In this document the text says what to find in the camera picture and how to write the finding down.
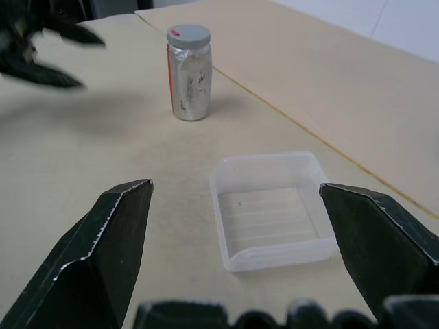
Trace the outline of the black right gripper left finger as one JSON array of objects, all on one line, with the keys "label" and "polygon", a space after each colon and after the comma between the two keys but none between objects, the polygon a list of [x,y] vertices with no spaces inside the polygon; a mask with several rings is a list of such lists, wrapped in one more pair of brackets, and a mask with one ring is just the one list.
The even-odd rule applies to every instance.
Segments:
[{"label": "black right gripper left finger", "polygon": [[2,328],[121,328],[139,274],[154,185],[114,186],[56,243]]}]

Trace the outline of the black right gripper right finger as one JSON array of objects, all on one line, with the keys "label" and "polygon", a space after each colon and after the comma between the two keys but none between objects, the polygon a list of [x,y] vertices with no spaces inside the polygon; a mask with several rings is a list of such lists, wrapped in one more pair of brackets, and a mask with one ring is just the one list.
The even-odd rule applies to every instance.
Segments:
[{"label": "black right gripper right finger", "polygon": [[438,322],[438,236],[389,195],[323,183],[344,265],[380,323]]}]

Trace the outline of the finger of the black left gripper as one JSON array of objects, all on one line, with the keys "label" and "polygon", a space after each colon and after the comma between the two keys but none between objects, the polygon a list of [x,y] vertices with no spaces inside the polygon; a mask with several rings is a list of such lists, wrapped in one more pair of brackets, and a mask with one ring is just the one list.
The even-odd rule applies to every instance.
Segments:
[{"label": "finger of the black left gripper", "polygon": [[26,64],[16,60],[11,62],[1,62],[1,73],[34,84],[51,86],[54,88],[84,87],[82,82],[62,71],[54,70],[48,66]]},{"label": "finger of the black left gripper", "polygon": [[105,42],[91,30],[69,23],[47,23],[45,29],[60,34],[62,38],[85,45],[105,45]]}]

